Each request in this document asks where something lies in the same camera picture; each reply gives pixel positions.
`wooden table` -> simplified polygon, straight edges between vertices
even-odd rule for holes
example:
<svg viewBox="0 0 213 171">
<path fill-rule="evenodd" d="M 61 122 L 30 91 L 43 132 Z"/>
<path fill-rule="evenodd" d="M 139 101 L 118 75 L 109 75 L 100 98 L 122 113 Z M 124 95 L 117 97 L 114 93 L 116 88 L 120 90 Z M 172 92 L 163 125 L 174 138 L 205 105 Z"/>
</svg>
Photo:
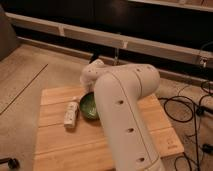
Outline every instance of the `wooden table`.
<svg viewBox="0 0 213 171">
<path fill-rule="evenodd" d="M 34 171 L 106 171 L 114 168 L 100 121 L 78 117 L 77 127 L 67 131 L 63 119 L 80 87 L 62 87 L 42 92 Z M 183 146 L 155 95 L 138 102 L 142 117 L 161 157 L 184 151 Z"/>
</svg>

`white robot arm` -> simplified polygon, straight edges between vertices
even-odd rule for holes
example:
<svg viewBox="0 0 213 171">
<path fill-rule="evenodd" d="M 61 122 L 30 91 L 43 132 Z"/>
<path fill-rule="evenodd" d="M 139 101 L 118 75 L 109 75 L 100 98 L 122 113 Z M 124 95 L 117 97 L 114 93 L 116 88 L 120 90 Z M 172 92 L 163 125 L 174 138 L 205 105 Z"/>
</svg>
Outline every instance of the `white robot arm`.
<svg viewBox="0 0 213 171">
<path fill-rule="evenodd" d="M 96 108 L 108 139 L 117 171 L 163 171 L 137 101 L 153 93 L 159 73 L 151 65 L 109 67 L 101 60 L 88 65 L 81 82 L 94 88 Z"/>
</svg>

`green bowl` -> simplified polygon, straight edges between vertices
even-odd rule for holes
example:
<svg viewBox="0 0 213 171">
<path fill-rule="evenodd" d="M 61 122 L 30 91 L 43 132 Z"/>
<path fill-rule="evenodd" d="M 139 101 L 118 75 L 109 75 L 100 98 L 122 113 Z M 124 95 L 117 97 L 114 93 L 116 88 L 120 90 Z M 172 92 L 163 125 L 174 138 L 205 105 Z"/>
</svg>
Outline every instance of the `green bowl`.
<svg viewBox="0 0 213 171">
<path fill-rule="evenodd" d="M 83 96 L 80 100 L 80 111 L 83 116 L 90 120 L 99 119 L 95 105 L 94 92 L 90 92 Z"/>
</svg>

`black cable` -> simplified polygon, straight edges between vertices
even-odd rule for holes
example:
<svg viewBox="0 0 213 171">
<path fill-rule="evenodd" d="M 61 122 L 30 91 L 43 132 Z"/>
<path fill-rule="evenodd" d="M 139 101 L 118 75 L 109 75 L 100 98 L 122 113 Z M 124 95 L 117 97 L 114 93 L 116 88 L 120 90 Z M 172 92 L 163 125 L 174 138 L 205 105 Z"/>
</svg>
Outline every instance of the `black cable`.
<svg viewBox="0 0 213 171">
<path fill-rule="evenodd" d="M 169 118 L 171 118 L 172 120 L 174 120 L 174 121 L 176 121 L 176 122 L 180 122 L 180 123 L 187 123 L 187 122 L 190 122 L 190 121 L 193 119 L 194 110 L 190 107 L 190 105 L 189 105 L 186 101 L 180 100 L 180 99 L 178 99 L 178 98 L 187 99 L 188 101 L 190 101 L 189 104 L 192 104 L 193 106 L 196 105 L 195 102 L 194 102 L 193 100 L 191 100 L 190 98 L 188 98 L 188 97 L 186 97 L 186 96 L 173 96 L 173 97 L 171 97 L 171 98 L 159 98 L 159 100 L 165 100 L 165 102 L 164 102 L 164 111 L 165 111 L 165 113 L 167 114 L 167 116 L 168 116 Z M 177 118 L 171 116 L 171 115 L 169 114 L 169 112 L 167 111 L 167 108 L 166 108 L 167 104 L 168 104 L 169 102 L 171 102 L 171 101 L 173 101 L 173 102 L 178 102 L 178 103 L 181 103 L 181 104 L 185 105 L 185 106 L 191 111 L 191 116 L 189 117 L 189 119 L 186 119 L 186 120 L 179 120 L 179 119 L 177 119 Z"/>
<path fill-rule="evenodd" d="M 181 159 L 181 158 L 186 159 L 186 161 L 187 161 L 187 163 L 188 163 L 188 166 L 189 166 L 189 170 L 192 171 L 192 165 L 191 165 L 191 163 L 190 163 L 190 159 L 188 158 L 188 156 L 187 156 L 185 153 L 183 153 L 183 156 L 179 156 L 179 157 L 177 157 L 177 158 L 175 159 L 175 161 L 174 161 L 174 168 L 175 168 L 175 170 L 178 171 L 178 169 L 177 169 L 177 161 L 178 161 L 179 159 Z"/>
<path fill-rule="evenodd" d="M 184 156 L 180 156 L 178 158 L 175 159 L 175 162 L 174 162 L 174 165 L 175 165 L 175 169 L 177 170 L 177 167 L 176 167 L 176 164 L 177 164 L 177 161 L 178 159 L 180 158 L 185 158 L 189 164 L 189 168 L 191 169 L 191 162 L 193 162 L 196 166 L 197 166 L 197 170 L 200 171 L 200 160 L 199 160 L 199 143 L 198 143 L 198 132 L 200 130 L 200 123 L 201 123 L 201 120 L 199 122 L 199 126 L 197 128 L 197 120 L 196 120 L 196 107 L 198 107 L 198 105 L 190 98 L 186 97 L 186 96 L 173 96 L 171 98 L 159 98 L 159 100 L 165 100 L 164 102 L 164 110 L 165 110 L 165 113 L 167 114 L 167 116 L 169 118 L 171 118 L 172 120 L 176 121 L 176 122 L 180 122 L 180 123 L 187 123 L 187 122 L 190 122 L 192 119 L 194 119 L 194 130 L 195 130 L 195 133 L 193 135 L 188 135 L 189 137 L 192 137 L 192 136 L 195 136 L 195 145 L 196 145 L 196 162 L 192 159 L 190 159 L 189 157 L 186 157 L 186 154 Z M 190 111 L 191 111 L 191 115 L 188 119 L 186 120 L 180 120 L 180 119 L 177 119 L 173 116 L 171 116 L 171 114 L 167 111 L 167 104 L 169 102 L 177 102 L 177 103 L 180 103 L 180 104 L 183 104 L 184 106 L 186 106 Z"/>
</svg>

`screw hole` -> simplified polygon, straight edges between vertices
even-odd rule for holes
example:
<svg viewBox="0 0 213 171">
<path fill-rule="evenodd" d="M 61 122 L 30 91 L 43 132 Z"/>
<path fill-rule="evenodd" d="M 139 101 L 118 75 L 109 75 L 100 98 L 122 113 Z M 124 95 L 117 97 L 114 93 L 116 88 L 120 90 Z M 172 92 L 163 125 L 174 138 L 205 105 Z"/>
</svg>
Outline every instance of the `screw hole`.
<svg viewBox="0 0 213 171">
<path fill-rule="evenodd" d="M 138 160 L 137 160 L 137 162 L 144 162 L 144 158 L 143 157 L 141 157 L 141 158 L 139 158 Z"/>
<path fill-rule="evenodd" d="M 124 103 L 123 100 L 119 100 L 119 101 L 117 102 L 117 104 L 119 104 L 119 105 L 122 105 L 123 103 Z"/>
<path fill-rule="evenodd" d="M 127 129 L 127 132 L 128 133 L 131 133 L 131 132 L 133 132 L 134 131 L 134 129 L 133 128 L 129 128 L 129 129 Z"/>
</svg>

